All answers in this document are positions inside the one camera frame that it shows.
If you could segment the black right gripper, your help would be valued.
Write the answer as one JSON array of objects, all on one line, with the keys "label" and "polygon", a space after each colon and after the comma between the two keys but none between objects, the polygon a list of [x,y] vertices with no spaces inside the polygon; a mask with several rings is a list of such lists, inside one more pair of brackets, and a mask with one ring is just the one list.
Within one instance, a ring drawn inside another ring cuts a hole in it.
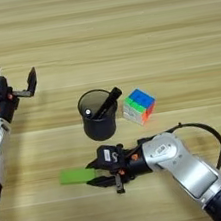
[{"label": "black right gripper", "polygon": [[[133,149],[125,149],[122,144],[101,147],[99,156],[102,168],[107,170],[110,176],[96,177],[87,181],[90,186],[102,188],[115,186],[118,193],[124,194],[124,184],[134,180],[136,176],[149,172],[140,144]],[[90,168],[95,170],[99,168],[98,159],[87,164],[86,169]]]}]

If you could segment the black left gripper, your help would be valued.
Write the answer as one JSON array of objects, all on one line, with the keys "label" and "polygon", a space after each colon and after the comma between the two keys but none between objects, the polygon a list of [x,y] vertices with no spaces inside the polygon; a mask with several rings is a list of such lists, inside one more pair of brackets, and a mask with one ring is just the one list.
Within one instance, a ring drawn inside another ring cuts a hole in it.
[{"label": "black left gripper", "polygon": [[35,89],[37,86],[37,78],[35,68],[32,67],[28,75],[27,80],[28,88],[26,91],[13,91],[8,93],[5,98],[0,100],[0,118],[6,120],[8,123],[11,123],[13,120],[14,113],[18,108],[20,98],[26,98],[29,96],[34,96]]}]

